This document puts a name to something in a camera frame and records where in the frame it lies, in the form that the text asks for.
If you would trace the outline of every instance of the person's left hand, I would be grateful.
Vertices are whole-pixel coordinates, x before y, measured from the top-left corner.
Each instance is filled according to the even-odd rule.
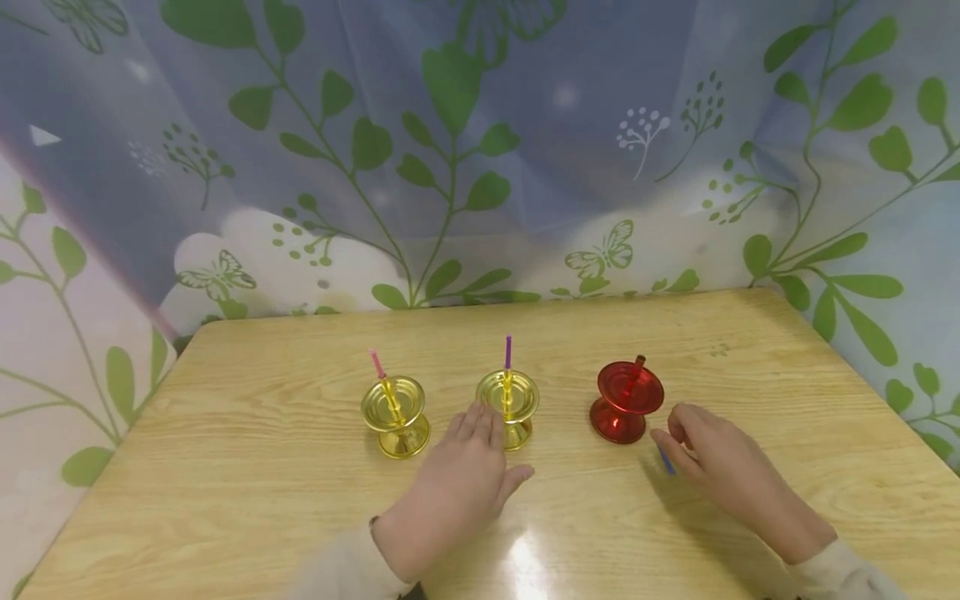
[[[414,583],[496,519],[533,474],[529,465],[507,469],[502,417],[474,402],[450,422],[410,491],[373,524],[373,540],[394,574]]]

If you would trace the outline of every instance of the patterned wall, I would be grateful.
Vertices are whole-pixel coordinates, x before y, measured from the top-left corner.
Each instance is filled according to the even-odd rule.
[[[219,319],[771,286],[960,468],[957,17],[11,0],[0,589]]]

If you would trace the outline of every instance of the red diabolo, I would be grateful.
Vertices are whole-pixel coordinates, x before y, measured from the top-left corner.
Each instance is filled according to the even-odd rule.
[[[663,405],[663,385],[644,367],[646,358],[610,363],[597,374],[600,397],[590,407],[590,423],[614,444],[632,444],[647,428],[644,415]]]

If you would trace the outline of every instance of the table surface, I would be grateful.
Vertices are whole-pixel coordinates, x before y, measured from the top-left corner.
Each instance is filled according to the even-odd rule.
[[[429,600],[754,598],[788,580],[757,540],[664,472],[649,436],[609,444],[596,374],[638,353],[670,407],[753,434],[784,476],[911,598],[960,590],[960,481],[789,305],[741,290],[204,327],[21,600],[277,597],[300,561],[387,507],[421,458],[379,454],[359,415],[367,350],[427,392],[431,445],[502,361],[539,383],[537,469]]]

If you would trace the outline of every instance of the gold diabolo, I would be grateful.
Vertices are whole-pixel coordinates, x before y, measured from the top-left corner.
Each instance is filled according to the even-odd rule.
[[[416,379],[384,376],[367,390],[360,412],[390,458],[410,458],[426,447],[430,423],[423,414],[426,394]]]
[[[540,391],[528,375],[510,369],[487,374],[477,385],[476,399],[503,415],[503,449],[516,450],[533,433],[531,418],[540,406]]]

